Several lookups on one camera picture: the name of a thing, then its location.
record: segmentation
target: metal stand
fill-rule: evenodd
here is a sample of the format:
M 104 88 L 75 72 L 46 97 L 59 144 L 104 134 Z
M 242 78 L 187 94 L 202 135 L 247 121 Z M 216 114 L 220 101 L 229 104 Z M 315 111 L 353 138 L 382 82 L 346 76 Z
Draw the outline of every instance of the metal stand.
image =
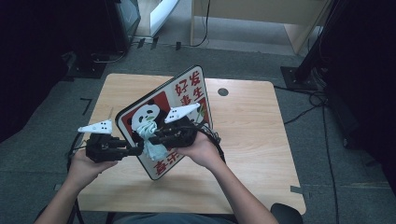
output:
M 286 87 L 291 90 L 317 91 L 317 83 L 311 76 L 307 76 L 302 81 L 297 80 L 295 76 L 297 69 L 297 67 L 280 67 Z

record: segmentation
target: black cable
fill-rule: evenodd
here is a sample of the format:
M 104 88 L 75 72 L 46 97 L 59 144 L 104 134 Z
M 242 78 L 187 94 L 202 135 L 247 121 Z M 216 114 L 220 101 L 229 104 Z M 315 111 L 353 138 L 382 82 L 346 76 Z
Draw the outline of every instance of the black cable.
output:
M 300 117 L 302 117 L 303 115 L 305 115 L 306 113 L 308 113 L 309 111 L 311 111 L 311 110 L 313 110 L 313 109 L 315 109 L 315 108 L 317 108 L 317 107 L 319 107 L 319 105 L 314 105 L 313 107 L 311 107 L 311 108 L 309 108 L 309 109 L 303 111 L 301 114 L 299 114 L 299 115 L 298 115 L 297 117 L 295 117 L 294 119 L 291 119 L 291 120 L 289 120 L 289 121 L 286 121 L 286 122 L 284 122 L 283 124 L 284 124 L 284 125 L 290 124 L 290 123 L 296 121 L 297 119 L 299 119 Z
M 325 105 L 322 107 L 322 115 L 323 115 L 323 129 L 324 129 L 324 139 L 325 139 L 325 143 L 326 143 L 327 161 L 329 162 L 330 175 L 332 177 L 332 192 L 334 194 L 334 207 L 335 207 L 335 223 L 338 224 L 338 223 L 340 223 L 340 218 L 339 218 L 339 214 L 338 214 L 337 187 L 335 186 L 334 173 L 332 171 L 332 159 L 330 157 L 329 139 L 328 139 L 328 136 L 327 136 Z
M 111 61 L 95 61 L 95 60 L 93 60 L 93 62 L 94 63 L 116 63 L 117 61 L 119 61 L 121 58 L 123 58 L 124 56 L 125 56 L 125 54 L 126 54 L 126 51 L 124 51 L 123 53 L 122 53 L 122 55 L 118 58 L 118 59 L 115 59 L 115 60 L 111 60 Z
M 210 131 L 211 133 L 207 133 L 205 130 L 202 129 L 202 127 L 206 127 L 206 126 L 203 124 L 200 124 L 198 126 L 180 126 L 180 127 L 176 127 L 175 129 L 177 129 L 177 130 L 191 129 L 191 130 L 195 130 L 197 132 L 203 133 L 210 140 L 210 142 L 216 147 L 221 159 L 224 161 L 224 163 L 226 163 L 225 157 L 224 157 L 224 151 L 221 149 L 221 146 L 219 144 L 219 138 L 212 131 Z
M 327 103 L 327 99 L 322 99 L 321 98 L 321 97 L 325 97 L 325 94 L 322 91 L 313 91 L 313 92 L 310 92 L 310 91 L 294 91 L 294 90 L 290 90 L 290 89 L 286 89 L 286 88 L 278 87 L 278 86 L 274 86 L 274 88 L 280 89 L 280 90 L 283 90 L 283 91 L 292 91 L 292 92 L 297 92 L 297 93 L 301 93 L 301 94 L 307 94 L 307 95 L 309 95 L 309 103 L 312 105 L 311 108 L 303 111 L 301 114 L 299 114 L 294 119 L 290 119 L 290 120 L 284 122 L 283 123 L 284 125 L 296 121 L 297 119 L 299 119 L 300 117 L 302 117 L 303 115 L 308 113 L 309 111 L 311 111 L 311 110 L 313 110 L 313 109 L 315 109 L 317 107 L 321 107 L 323 105 L 326 105 L 326 103 Z M 313 101 L 313 97 L 317 97 L 319 99 L 320 103 L 319 104 L 315 104 L 314 101 Z
M 201 46 L 204 42 L 205 42 L 205 40 L 206 40 L 206 38 L 207 38 L 207 20 L 209 19 L 209 9 L 210 9 L 210 0 L 207 2 L 207 11 L 206 11 L 206 27 L 205 27 L 205 36 L 204 36 L 204 39 L 201 41 L 201 43 L 199 43 L 199 44 L 197 44 L 197 45 L 192 45 L 192 46 L 190 46 L 190 47 L 193 47 L 193 48 L 196 48 L 196 47 L 199 47 L 199 46 Z
M 311 91 L 296 91 L 296 90 L 292 90 L 292 89 L 288 89 L 288 88 L 284 88 L 284 87 L 279 87 L 279 86 L 274 86 L 274 88 L 282 90 L 282 91 L 292 91 L 292 92 L 297 92 L 297 93 L 301 93 L 301 94 L 305 94 L 305 95 L 310 95 L 312 93 Z
M 291 91 L 291 90 L 285 89 L 285 88 L 278 88 L 278 89 L 285 90 L 285 91 Z M 299 92 L 299 91 L 294 91 L 294 92 L 306 94 L 306 92 Z M 313 101 L 314 97 L 317 97 L 317 99 L 319 99 L 319 101 L 320 101 L 319 104 L 315 104 L 314 103 L 314 101 Z M 336 221 L 335 223 L 338 224 L 340 222 L 340 220 L 339 220 L 339 212 L 338 212 L 337 187 L 335 186 L 334 172 L 332 170 L 332 158 L 330 156 L 329 138 L 328 138 L 328 134 L 327 134 L 327 124 L 326 124 L 326 116 L 325 116 L 325 108 L 326 108 L 326 104 L 328 103 L 328 99 L 326 97 L 326 94 L 323 91 L 314 91 L 314 92 L 310 92 L 309 93 L 309 103 L 313 107 L 305 110 L 303 113 L 301 113 L 296 118 L 285 122 L 285 124 L 294 122 L 299 117 L 301 117 L 302 115 L 306 114 L 308 111 L 311 111 L 311 110 L 313 110 L 313 109 L 315 109 L 317 107 L 320 107 L 320 106 L 322 107 L 324 139 L 325 139 L 326 153 L 327 153 L 327 158 L 328 158 L 328 163 L 329 163 L 329 168 L 330 168 L 330 175 L 332 177 L 332 191 L 333 191 L 333 195 L 334 195 L 334 208 L 335 208 L 335 221 Z

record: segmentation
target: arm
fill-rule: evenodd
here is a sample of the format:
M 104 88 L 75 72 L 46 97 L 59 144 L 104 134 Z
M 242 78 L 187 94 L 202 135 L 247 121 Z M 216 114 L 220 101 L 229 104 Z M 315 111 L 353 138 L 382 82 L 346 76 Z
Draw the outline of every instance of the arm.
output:
M 218 180 L 239 223 L 277 223 L 268 209 L 239 181 L 221 160 L 216 147 L 198 133 L 191 147 L 178 148 L 177 153 L 192 158 L 208 169 Z
M 35 224 L 66 223 L 78 194 L 100 173 L 116 164 L 116 161 L 95 163 L 85 156 L 85 150 L 79 150 L 66 180 Z

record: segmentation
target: wooden table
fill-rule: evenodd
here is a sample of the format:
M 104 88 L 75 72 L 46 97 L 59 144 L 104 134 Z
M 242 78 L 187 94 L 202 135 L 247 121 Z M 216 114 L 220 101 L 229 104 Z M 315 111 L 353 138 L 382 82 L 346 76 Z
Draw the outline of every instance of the wooden table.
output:
M 90 123 L 108 118 L 171 77 L 112 74 L 106 79 Z M 283 203 L 305 212 L 274 87 L 270 82 L 205 79 L 214 129 L 228 166 L 268 208 Z M 229 94 L 220 96 L 225 88 Z M 113 124 L 113 136 L 120 131 Z M 152 181 L 136 157 L 103 172 L 78 196 L 81 210 L 231 214 L 219 184 L 206 168 L 185 157 Z
M 208 0 L 192 0 L 191 45 L 194 17 L 206 17 Z M 294 52 L 299 53 L 318 25 L 323 25 L 332 0 L 212 0 L 209 17 L 284 23 Z

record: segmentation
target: white panel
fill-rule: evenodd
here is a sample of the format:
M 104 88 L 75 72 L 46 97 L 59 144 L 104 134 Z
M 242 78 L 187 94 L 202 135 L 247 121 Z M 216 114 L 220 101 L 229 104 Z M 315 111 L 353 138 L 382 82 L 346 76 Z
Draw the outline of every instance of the white panel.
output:
M 162 0 L 150 14 L 150 35 L 155 36 L 169 15 L 177 6 L 179 0 Z

